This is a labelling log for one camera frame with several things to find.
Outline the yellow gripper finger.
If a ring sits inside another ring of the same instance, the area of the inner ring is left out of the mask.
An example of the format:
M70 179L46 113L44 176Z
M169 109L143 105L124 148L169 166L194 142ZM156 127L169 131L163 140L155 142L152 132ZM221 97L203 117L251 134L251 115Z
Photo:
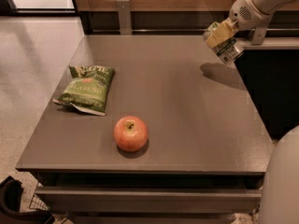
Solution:
M237 32L236 21L232 21L230 18L221 23L214 21L205 30L205 42L213 49L233 37Z

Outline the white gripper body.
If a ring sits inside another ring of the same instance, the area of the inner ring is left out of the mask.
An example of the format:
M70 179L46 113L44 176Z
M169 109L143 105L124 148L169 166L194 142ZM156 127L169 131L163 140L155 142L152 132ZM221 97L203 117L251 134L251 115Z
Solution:
M272 16L262 12L254 0L236 0L230 9L228 23L234 31L245 31L271 19Z

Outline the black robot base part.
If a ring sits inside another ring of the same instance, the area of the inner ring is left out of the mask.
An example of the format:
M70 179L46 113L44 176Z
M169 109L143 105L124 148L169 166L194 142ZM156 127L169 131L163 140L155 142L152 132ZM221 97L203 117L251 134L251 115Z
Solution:
M50 211L21 211L21 181L8 176L0 183L0 224L52 224Z

